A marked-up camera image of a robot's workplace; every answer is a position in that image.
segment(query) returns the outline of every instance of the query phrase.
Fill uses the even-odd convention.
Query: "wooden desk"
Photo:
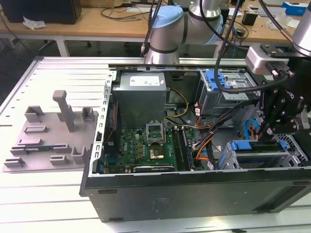
[[[240,9],[243,12],[247,6],[257,6],[257,1],[246,0]],[[123,17],[135,13],[123,12],[113,13],[114,17]],[[26,28],[22,23],[6,23],[8,27],[21,39],[51,39],[56,40],[61,56],[69,56],[66,40],[90,40],[90,41],[121,41],[121,42],[142,42],[147,32],[147,21],[139,16],[142,20],[131,22],[114,21],[101,16],[99,8],[83,8],[82,14],[75,25],[63,25],[48,23],[46,28],[36,29],[34,31]],[[242,16],[236,19],[241,22]],[[267,26],[267,18],[257,17],[254,26],[246,26],[249,35],[243,41],[243,45],[252,45],[252,43],[262,43],[264,41],[286,42],[285,37],[278,30],[270,30]],[[294,33],[294,28],[288,28],[290,33]],[[0,38],[12,38],[13,36],[7,31],[6,27],[0,22]]]
[[[293,0],[291,2],[309,2],[310,0]],[[242,16],[236,18],[236,22],[242,23],[242,18],[244,15],[244,11],[248,6],[252,5],[253,7],[261,7],[260,3],[257,0],[246,0],[240,11],[242,12]],[[290,16],[294,19],[300,20],[302,17]],[[260,18],[257,17],[255,24],[253,26],[246,26],[249,31],[248,37],[245,39],[246,42],[286,42],[287,39],[280,33],[279,30],[270,30],[267,26],[268,18]],[[243,29],[239,24],[234,25],[235,28]],[[295,28],[288,27],[288,32],[293,34]]]
[[[113,13],[113,17],[124,17],[137,13]],[[142,42],[147,33],[148,24],[142,16],[139,21],[120,22],[105,18],[99,8],[82,8],[82,14],[74,25],[47,23],[46,28],[26,28],[22,23],[10,23],[6,17],[7,26],[20,39],[46,39],[57,42],[61,56],[69,56],[66,40],[90,40],[90,41],[119,41],[119,42]],[[0,20],[0,38],[14,38],[8,32]]]

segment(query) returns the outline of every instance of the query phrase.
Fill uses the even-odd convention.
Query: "desk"
[[[203,66],[212,66],[215,64],[215,59],[180,59],[180,63],[185,65],[191,65],[193,62]],[[67,103],[74,111],[80,111],[81,106],[92,106],[95,111],[100,111],[104,79],[101,82],[101,79],[95,80],[92,75],[85,79],[78,76],[79,73],[104,75],[108,70],[107,64],[143,64],[143,60],[141,58],[47,57],[42,61],[33,61],[0,107],[0,165],[2,166],[6,158],[11,157],[10,147],[26,120],[23,114],[29,105],[40,105],[44,112],[59,111],[52,100],[54,90],[66,90]],[[221,65],[226,64],[244,66],[245,61],[223,59]],[[60,81],[54,76],[45,75],[51,73],[71,75]],[[0,172],[0,232],[189,233],[221,231],[228,233],[232,232],[231,229],[242,229],[253,233],[310,233],[311,194],[278,214],[104,224],[98,219],[89,198],[82,198],[78,195],[82,173],[81,170],[22,174]]]
[[[303,2],[303,3],[308,3],[310,0],[293,0],[291,2]],[[242,16],[239,16],[236,18],[236,22],[242,23],[242,18],[244,15],[244,11],[247,9],[248,6],[253,6],[253,7],[261,7],[260,3],[257,0],[245,0],[245,3],[243,6],[240,8],[240,11],[242,12]],[[301,20],[302,17],[295,17],[295,16],[290,16],[294,19]],[[263,42],[288,42],[288,40],[280,33],[279,30],[270,30],[267,26],[267,22],[269,21],[268,18],[260,18],[257,17],[255,24],[253,26],[247,26],[245,27],[249,31],[248,37],[242,42],[242,45],[244,46],[252,46],[255,44],[261,44]],[[235,23],[234,27],[237,29],[243,29],[241,25]],[[288,27],[287,31],[290,34],[293,34],[295,32],[295,28]],[[217,57],[218,51],[220,49],[220,46],[222,44],[221,40],[218,40],[216,43],[217,45],[215,53],[214,53],[214,58]]]
[[[257,1],[246,0],[241,11],[249,5],[259,6]],[[123,17],[133,13],[114,13],[114,17]],[[119,22],[102,17],[99,8],[83,8],[82,14],[75,25],[47,24],[46,28],[32,31],[22,23],[9,23],[8,27],[20,39],[50,39],[57,42],[61,56],[69,56],[66,40],[90,40],[90,41],[119,41],[119,42],[142,42],[147,33],[147,21],[142,18],[140,21]],[[266,26],[266,18],[257,18],[254,26],[247,26],[249,36],[243,45],[251,45],[254,42],[286,42],[284,36],[278,30],[269,30]],[[288,28],[290,33],[294,33],[294,28]],[[0,22],[0,38],[12,38],[6,27]]]

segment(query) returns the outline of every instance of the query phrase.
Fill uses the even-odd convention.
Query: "green motherboard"
[[[127,173],[127,167],[173,166],[177,171],[173,144],[173,129],[165,129],[164,143],[147,142],[146,129],[123,129],[117,157],[108,158],[106,168],[109,173]],[[185,130],[189,146],[195,143],[192,129]],[[160,138],[161,130],[150,130],[148,138]]]

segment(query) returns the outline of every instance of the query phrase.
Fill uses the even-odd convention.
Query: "floor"
[[[34,54],[38,55],[38,50],[44,45],[43,40],[23,40],[25,46]],[[101,42],[101,54],[97,54],[95,42],[91,42],[92,47],[88,48],[84,41],[68,41],[68,48],[71,56],[106,56],[106,57],[139,57],[141,43],[128,43],[128,51],[124,50],[123,42]],[[196,46],[191,45],[188,57],[211,58],[214,55],[214,45]],[[185,57],[185,46],[180,46],[179,56]],[[56,44],[51,45],[44,51],[45,56],[60,56]],[[244,51],[235,51],[229,48],[224,57],[244,58]],[[9,50],[0,41],[0,105],[11,92],[15,84],[23,75],[33,56],[16,41],[15,49]]]

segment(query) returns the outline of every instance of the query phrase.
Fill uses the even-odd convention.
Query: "aluminum extrusion table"
[[[55,89],[67,91],[74,111],[97,110],[108,64],[140,63],[132,58],[57,58],[33,61],[0,107],[0,162],[10,157],[28,105],[44,112],[58,111]],[[183,64],[212,65],[213,59],[181,59]],[[243,60],[223,64],[244,66]],[[247,232],[309,233],[311,194],[278,214],[215,216],[135,222],[101,223],[88,198],[79,196],[81,170],[66,172],[0,173],[0,232]]]

